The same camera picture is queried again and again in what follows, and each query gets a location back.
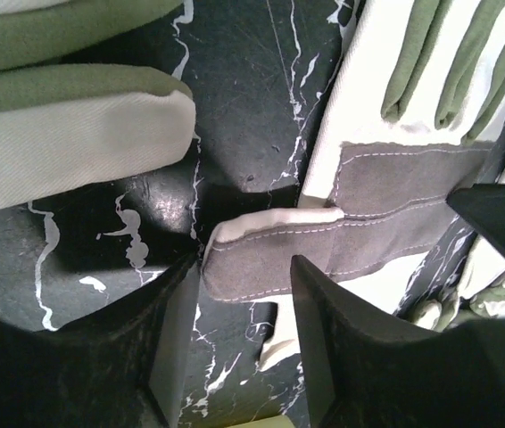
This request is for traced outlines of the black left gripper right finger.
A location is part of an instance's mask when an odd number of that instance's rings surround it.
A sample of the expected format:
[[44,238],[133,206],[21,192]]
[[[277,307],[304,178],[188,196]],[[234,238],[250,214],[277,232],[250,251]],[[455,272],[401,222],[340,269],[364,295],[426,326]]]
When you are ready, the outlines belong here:
[[505,320],[436,333],[376,308],[303,256],[290,276],[314,427],[505,427]]

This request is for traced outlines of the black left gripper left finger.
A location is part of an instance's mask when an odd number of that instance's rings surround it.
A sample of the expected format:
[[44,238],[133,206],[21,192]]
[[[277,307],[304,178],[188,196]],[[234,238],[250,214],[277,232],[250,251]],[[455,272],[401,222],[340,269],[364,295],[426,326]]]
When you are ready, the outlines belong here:
[[174,427],[199,294],[185,256],[57,331],[0,320],[0,427]]

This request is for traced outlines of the work glove with grey band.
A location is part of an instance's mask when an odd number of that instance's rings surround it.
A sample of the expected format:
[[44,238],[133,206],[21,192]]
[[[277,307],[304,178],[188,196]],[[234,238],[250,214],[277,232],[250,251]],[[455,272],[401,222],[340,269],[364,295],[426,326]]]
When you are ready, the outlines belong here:
[[261,371],[299,352],[291,258],[393,313],[504,124],[505,1],[364,4],[297,206],[222,222],[204,252],[213,299],[277,304]]

